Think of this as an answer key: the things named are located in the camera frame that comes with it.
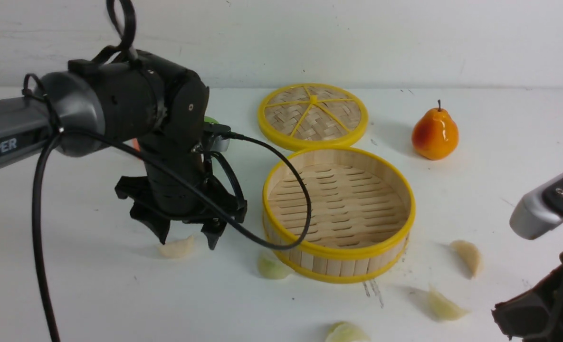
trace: black cord loop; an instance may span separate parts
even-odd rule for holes
[[[40,89],[40,91],[42,92],[41,96],[36,96],[34,94],[34,91],[32,91],[32,89],[29,88],[30,78],[34,80],[34,83],[36,83],[36,87],[38,87],[38,89]],[[49,98],[49,95],[47,95],[47,91],[45,91],[45,87],[43,86],[43,83],[41,82],[40,78],[36,76],[36,74],[26,74],[24,76],[23,89],[21,89],[21,95],[25,97],[31,97],[32,99],[35,99],[40,102],[44,102],[49,112],[49,124],[51,125],[51,128],[53,128],[53,130],[55,130],[55,132],[57,132],[58,134],[62,134],[64,132],[64,126],[62,125],[62,121],[60,120],[59,115],[57,114],[55,108],[53,108],[53,104],[51,104],[51,99]]]
[[[121,24],[115,13],[115,2],[116,0],[106,0],[106,9],[108,11],[108,17],[112,22],[112,26],[115,27],[119,37],[121,37],[121,42],[117,46],[108,45],[103,48],[96,57],[92,59],[92,62],[97,64],[106,63],[110,57],[112,57],[117,52],[128,51],[134,45],[135,32],[136,32],[136,18],[134,5],[130,0],[119,0],[121,7],[123,8],[123,18],[125,21],[124,28],[121,29]]]
[[[231,164],[227,162],[227,158],[224,158],[222,153],[217,151],[206,152],[205,155],[207,154],[214,157],[214,159],[218,161],[218,163],[222,167],[222,170],[224,171],[224,173],[226,173],[227,178],[229,179],[229,183],[231,183],[231,188],[233,189],[233,193],[237,198],[238,205],[244,206],[245,197],[243,191],[241,190],[241,186],[239,184],[239,180],[237,179],[237,175],[235,175],[235,171],[233,171]]]

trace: white table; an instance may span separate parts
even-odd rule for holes
[[[263,138],[257,105],[267,89],[214,89],[207,114],[236,132]],[[196,253],[159,257],[155,236],[117,199],[121,175],[144,175],[141,162],[113,150],[73,159],[54,153],[45,174],[43,237],[51,298],[64,342],[317,342],[339,320],[373,341],[505,341],[490,314],[559,264],[563,226],[536,241],[508,225],[527,191],[563,171],[563,91],[356,89],[370,110],[355,147],[389,160],[407,177],[417,216],[407,254],[368,284],[333,285],[298,275],[259,277],[260,247],[232,228],[209,251],[200,227],[172,223],[169,240],[197,234]],[[18,95],[0,88],[0,98]],[[410,145],[412,126],[436,100],[457,122],[461,142],[430,162]],[[245,226],[262,235],[260,190],[277,163],[243,142],[226,153],[249,201]],[[32,259],[30,201],[36,158],[0,170],[0,342],[48,340]],[[481,277],[446,244],[465,239],[485,256]],[[438,323],[423,301],[434,284],[472,310]]]

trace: yellow plastic rim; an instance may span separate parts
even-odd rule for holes
[[[309,100],[305,100],[305,101],[301,101],[301,102],[292,102],[292,103],[310,104],[309,107],[307,107],[307,109],[305,110],[305,112],[301,116],[301,118],[299,119],[298,123],[296,123],[296,128],[294,129],[292,134],[290,134],[288,136],[288,135],[282,134],[278,130],[276,130],[268,122],[268,120],[266,119],[266,116],[265,116],[266,107],[272,105],[272,104],[268,104],[268,102],[271,99],[273,99],[273,97],[275,97],[276,95],[279,95],[279,93],[283,93],[284,91],[294,89],[295,87],[303,87],[305,89],[306,93],[307,93],[307,96],[309,96],[310,93],[309,93],[309,90],[307,89],[307,87],[309,87],[309,86],[328,87],[332,90],[338,91],[338,92],[346,95],[348,97],[348,99],[346,99],[345,101],[355,102],[357,104],[357,106],[359,107],[360,113],[362,115],[362,118],[360,119],[360,122],[357,125],[357,127],[354,130],[349,130],[343,123],[340,122],[340,120],[338,120],[338,118],[336,118],[335,115],[333,115],[333,113],[331,113],[327,110],[324,110],[322,107],[320,107],[322,110],[325,111],[325,114],[327,114],[331,118],[333,118],[334,121],[336,121],[340,125],[340,127],[342,127],[344,130],[346,130],[347,134],[345,134],[344,136],[342,136],[340,138],[331,139],[331,140],[324,140],[324,141],[310,141],[310,140],[303,140],[303,139],[294,138],[293,135],[296,133],[296,129],[301,125],[302,120],[306,117],[307,113],[310,110],[310,106],[313,104],[313,102],[311,102]],[[280,103],[274,104],[274,105],[277,106],[277,105],[285,105],[285,104],[289,104],[289,102],[280,102]],[[359,139],[361,139],[362,136],[364,135],[364,133],[366,133],[366,128],[368,127],[368,110],[366,110],[366,106],[364,106],[364,104],[361,102],[360,99],[358,99],[355,95],[349,93],[348,91],[346,91],[342,88],[331,86],[331,85],[325,85],[325,84],[297,84],[297,85],[290,85],[290,86],[286,86],[286,87],[282,87],[280,89],[277,89],[276,91],[273,91],[268,96],[266,96],[264,98],[264,100],[262,100],[262,102],[260,102],[260,106],[258,107],[258,125],[260,126],[260,130],[262,131],[262,134],[264,134],[265,137],[267,137],[275,145],[283,147],[286,150],[298,151],[298,150],[302,150],[302,149],[311,149],[311,148],[312,149],[324,149],[325,147],[351,146],[354,143],[356,143]]]
[[[296,152],[288,157],[288,160],[292,160],[292,158],[299,156],[303,153],[311,152],[314,150],[321,150],[321,149],[305,149],[299,152]],[[414,217],[416,217],[416,204],[414,203],[414,194],[412,193],[412,188],[410,188],[410,184],[406,180],[406,178],[400,173],[396,167],[394,167],[391,163],[387,162],[383,158],[372,154],[370,152],[366,152],[359,149],[354,149],[353,147],[332,147],[329,150],[345,150],[354,153],[364,154],[370,158],[375,159],[377,162],[385,164],[386,167],[391,169],[396,175],[399,176],[401,182],[404,186],[408,189],[410,195],[410,213],[406,223],[403,227],[400,228],[399,231],[394,234],[394,236],[386,239],[381,243],[377,243],[372,246],[362,247],[362,248],[352,248],[352,249],[340,249],[340,248],[331,248],[331,247],[324,247],[320,245],[316,245],[312,242],[303,241],[297,248],[305,251],[316,257],[322,258],[332,258],[336,260],[356,260],[360,258],[371,258],[374,256],[378,256],[381,253],[385,253],[389,249],[395,247],[398,243],[400,243],[404,238],[406,238],[412,228],[412,224],[414,223]],[[274,229],[279,236],[286,241],[287,243],[292,243],[298,240],[298,237],[292,234],[292,232],[288,231],[283,225],[279,222],[279,220],[273,214],[271,210],[270,204],[268,203],[268,186],[270,184],[270,180],[275,174],[275,171],[279,169],[279,167],[285,167],[286,165],[283,162],[278,163],[275,167],[271,170],[271,173],[268,174],[267,180],[264,182],[264,187],[262,187],[262,206],[264,207],[264,215],[268,217],[271,222],[272,229]]]

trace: woven bamboo base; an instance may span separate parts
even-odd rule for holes
[[[312,220],[306,242],[281,252],[282,259],[294,268],[344,278],[338,282],[379,274],[404,248],[414,219],[405,179],[380,158],[356,149],[310,150],[290,160],[309,190]],[[295,240],[306,218],[298,181],[283,166],[265,189],[269,239]]]

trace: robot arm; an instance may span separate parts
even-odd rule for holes
[[[509,225],[533,240],[563,223],[563,173],[527,193],[512,213]],[[492,311],[501,331],[525,342],[563,342],[563,253],[561,266],[531,290]]]
[[[563,223],[563,173],[522,197],[510,227],[522,238],[534,240]]]
[[[167,165],[242,222],[247,202],[232,170],[225,169],[236,196],[212,174],[210,153],[227,147],[222,134],[230,128],[204,123],[209,88],[196,72],[149,52],[136,51],[136,60],[126,55],[121,52],[109,64],[71,60],[68,71],[43,76],[33,96],[27,76],[25,96],[0,100],[0,168],[40,152],[53,134],[49,108],[39,100],[46,94],[64,129],[81,128],[118,142],[137,138],[143,154]],[[79,157],[104,147],[89,137],[64,134],[57,149]],[[223,159],[222,154],[213,156]],[[162,243],[169,221],[201,223],[213,249],[226,222],[187,188],[150,164],[145,166],[147,177],[122,177],[115,188],[121,199],[134,199],[131,217]]]

